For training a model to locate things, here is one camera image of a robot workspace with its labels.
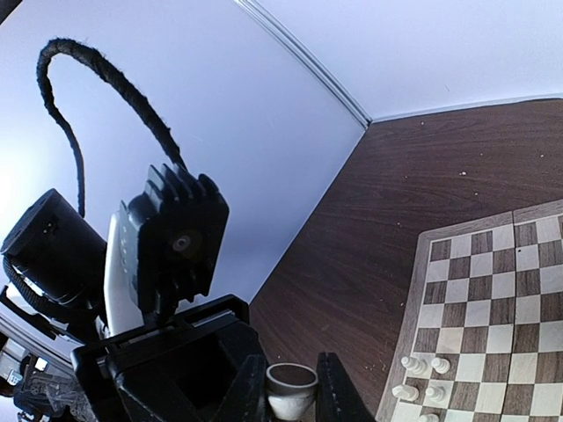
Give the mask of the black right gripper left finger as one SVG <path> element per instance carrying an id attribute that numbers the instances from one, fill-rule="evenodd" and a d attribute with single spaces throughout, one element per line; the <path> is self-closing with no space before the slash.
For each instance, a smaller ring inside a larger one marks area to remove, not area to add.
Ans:
<path id="1" fill-rule="evenodd" d="M 207 365 L 212 407 L 208 421 L 268 421 L 266 405 L 267 360 L 250 354 L 238 368 L 226 358 Z"/>

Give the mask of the white chess pawn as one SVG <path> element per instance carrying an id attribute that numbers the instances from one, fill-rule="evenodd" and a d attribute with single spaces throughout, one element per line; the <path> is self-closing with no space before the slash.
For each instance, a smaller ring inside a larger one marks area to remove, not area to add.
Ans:
<path id="1" fill-rule="evenodd" d="M 447 374 L 451 368 L 450 362 L 441 357 L 434 357 L 430 362 L 430 366 L 440 375 Z"/>
<path id="2" fill-rule="evenodd" d="M 443 401 L 446 397 L 446 391 L 441 386 L 429 386 L 425 390 L 425 398 L 435 403 Z"/>

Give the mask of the white chess piece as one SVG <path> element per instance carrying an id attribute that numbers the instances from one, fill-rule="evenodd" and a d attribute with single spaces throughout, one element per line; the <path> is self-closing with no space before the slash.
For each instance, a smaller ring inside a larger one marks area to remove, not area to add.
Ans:
<path id="1" fill-rule="evenodd" d="M 434 413 L 422 414 L 419 416 L 419 422 L 439 422 L 439 417 Z"/>
<path id="2" fill-rule="evenodd" d="M 274 417 L 297 421 L 311 407 L 318 390 L 318 374 L 302 364 L 281 362 L 266 370 L 266 393 Z"/>

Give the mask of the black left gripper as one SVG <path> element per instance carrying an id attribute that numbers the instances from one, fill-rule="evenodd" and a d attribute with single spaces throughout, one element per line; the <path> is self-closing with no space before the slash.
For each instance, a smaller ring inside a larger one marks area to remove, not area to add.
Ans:
<path id="1" fill-rule="evenodd" d="M 56 191 L 29 207 L 4 241 L 4 269 L 12 281 L 36 281 L 69 305 L 28 293 L 40 312 L 67 324 L 106 317 L 101 290 L 105 242 Z M 74 371 L 100 421 L 208 421 L 212 407 L 207 365 L 226 358 L 238 368 L 263 354 L 249 306 L 235 295 L 92 341 L 72 354 Z"/>

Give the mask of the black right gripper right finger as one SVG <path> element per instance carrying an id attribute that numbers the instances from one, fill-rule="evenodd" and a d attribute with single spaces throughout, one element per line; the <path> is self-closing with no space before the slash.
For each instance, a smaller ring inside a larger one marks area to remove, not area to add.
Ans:
<path id="1" fill-rule="evenodd" d="M 315 419 L 319 422 L 373 421 L 336 353 L 318 354 Z"/>

